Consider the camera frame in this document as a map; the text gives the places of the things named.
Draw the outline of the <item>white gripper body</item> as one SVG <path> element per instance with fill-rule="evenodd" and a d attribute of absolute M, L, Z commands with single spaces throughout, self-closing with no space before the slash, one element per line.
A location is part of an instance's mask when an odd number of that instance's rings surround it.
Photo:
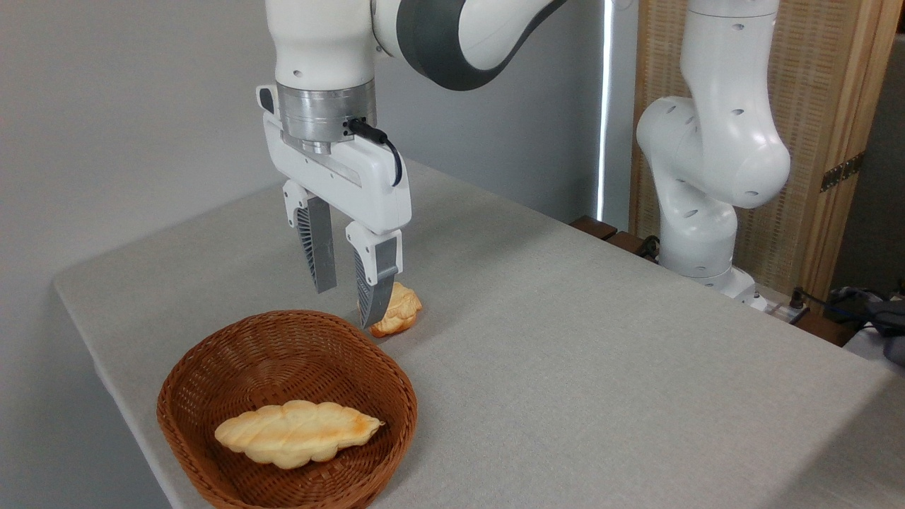
<path fill-rule="evenodd" d="M 387 234 L 411 220 L 405 166 L 386 145 L 349 128 L 375 123 L 375 87 L 298 90 L 260 86 L 263 129 L 275 168 L 304 190 L 361 223 Z"/>

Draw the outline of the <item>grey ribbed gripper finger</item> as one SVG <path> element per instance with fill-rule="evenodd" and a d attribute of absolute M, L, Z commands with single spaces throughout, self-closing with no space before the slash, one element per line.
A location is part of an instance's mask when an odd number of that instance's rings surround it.
<path fill-rule="evenodd" d="M 293 180 L 282 187 L 290 226 L 300 238 L 317 293 L 337 285 L 329 203 Z"/>
<path fill-rule="evenodd" d="M 378 235 L 353 221 L 345 235 L 354 249 L 360 322 L 368 328 L 384 318 L 395 275 L 403 271 L 402 232 Z"/>

